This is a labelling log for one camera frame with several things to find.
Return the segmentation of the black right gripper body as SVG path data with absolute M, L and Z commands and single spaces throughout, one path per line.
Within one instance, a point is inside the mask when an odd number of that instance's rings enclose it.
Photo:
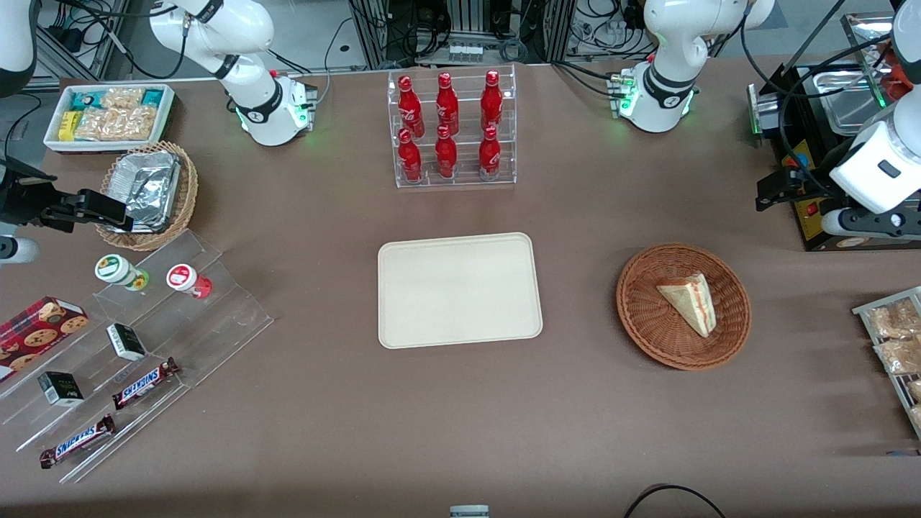
M 45 175 L 21 161 L 3 161 L 1 186 L 1 220 L 14 226 L 49 227 L 72 232 L 73 221 L 58 219 L 72 216 L 65 200 L 70 194 L 53 185 L 55 176 Z

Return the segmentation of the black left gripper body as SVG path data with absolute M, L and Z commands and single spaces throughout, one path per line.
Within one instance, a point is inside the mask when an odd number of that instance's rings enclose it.
M 786 161 L 781 171 L 785 188 L 780 193 L 780 203 L 799 202 L 810 198 L 840 202 L 840 190 L 823 183 L 823 176 L 816 177 L 811 168 L 803 168 Z

